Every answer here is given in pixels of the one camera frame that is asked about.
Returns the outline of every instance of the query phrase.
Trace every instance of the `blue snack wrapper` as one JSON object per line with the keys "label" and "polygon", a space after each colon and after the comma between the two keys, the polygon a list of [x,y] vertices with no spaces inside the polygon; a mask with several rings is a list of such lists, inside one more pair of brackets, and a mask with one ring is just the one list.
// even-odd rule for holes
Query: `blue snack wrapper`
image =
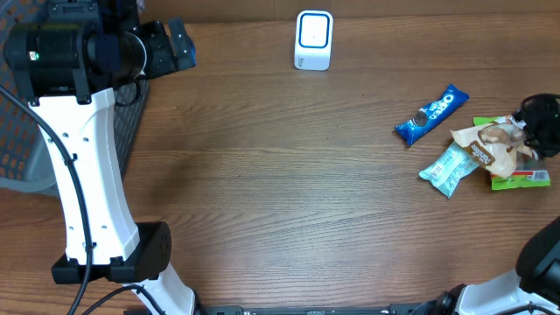
{"label": "blue snack wrapper", "polygon": [[406,144],[412,145],[436,128],[468,99],[469,95],[467,93],[459,91],[450,84],[439,101],[434,101],[420,108],[414,118],[396,126],[395,130],[406,140]]}

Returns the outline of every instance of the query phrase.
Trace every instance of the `wooden table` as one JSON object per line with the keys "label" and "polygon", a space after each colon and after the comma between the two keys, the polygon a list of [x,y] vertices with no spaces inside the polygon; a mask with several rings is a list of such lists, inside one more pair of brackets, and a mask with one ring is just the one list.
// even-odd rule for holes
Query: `wooden table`
{"label": "wooden table", "polygon": [[[191,24],[196,68],[150,85],[124,180],[137,221],[167,221],[172,263],[207,305],[372,306],[512,269],[558,215],[553,186],[447,199],[418,172],[473,116],[560,90],[560,13],[338,19],[327,72],[293,68],[295,23]],[[471,100],[407,148],[393,128],[447,84]],[[0,312],[61,314],[60,202],[0,192]],[[88,286],[83,305],[116,288]],[[138,307],[122,294],[98,314]]]}

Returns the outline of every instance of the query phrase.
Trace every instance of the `gray mesh basket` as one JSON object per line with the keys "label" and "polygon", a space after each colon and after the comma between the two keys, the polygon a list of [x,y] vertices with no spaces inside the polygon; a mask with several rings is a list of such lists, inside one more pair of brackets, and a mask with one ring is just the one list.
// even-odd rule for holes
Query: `gray mesh basket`
{"label": "gray mesh basket", "polygon": [[[0,84],[17,93],[12,73],[2,49],[11,27],[20,22],[42,19],[45,0],[8,0],[0,4]],[[138,123],[148,95],[148,83],[142,81],[142,97],[133,105],[115,110],[115,146],[121,174],[124,174]],[[136,93],[134,84],[115,93],[118,102],[130,102]],[[0,96],[0,187],[24,193],[58,196],[51,159],[39,127],[13,104]]]}

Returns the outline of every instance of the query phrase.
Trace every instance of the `logo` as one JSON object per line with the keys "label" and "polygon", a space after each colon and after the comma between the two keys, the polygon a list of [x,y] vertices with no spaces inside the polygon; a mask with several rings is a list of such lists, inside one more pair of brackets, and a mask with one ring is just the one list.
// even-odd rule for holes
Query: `logo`
{"label": "logo", "polygon": [[471,155],[472,159],[477,161],[480,165],[490,166],[495,161],[495,158],[490,152],[480,146],[477,141],[471,142],[465,151]]}
{"label": "logo", "polygon": [[441,98],[441,101],[434,101],[430,105],[429,111],[431,111],[430,119],[436,119],[441,113],[447,109],[447,106],[453,102],[455,96],[453,94],[445,94],[444,97]]}

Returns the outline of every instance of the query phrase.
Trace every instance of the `snack pile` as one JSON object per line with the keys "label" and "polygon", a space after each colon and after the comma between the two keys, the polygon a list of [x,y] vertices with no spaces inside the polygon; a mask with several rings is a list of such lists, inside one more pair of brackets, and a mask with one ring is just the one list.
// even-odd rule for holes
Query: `snack pile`
{"label": "snack pile", "polygon": [[[450,84],[438,101],[420,108],[414,118],[395,130],[412,145],[468,99],[468,94]],[[453,143],[434,164],[420,171],[419,176],[447,198],[453,195],[459,181],[479,166],[490,171],[492,190],[550,186],[544,161],[526,145],[526,123],[515,118],[513,115],[474,117],[474,127],[451,130]]]}

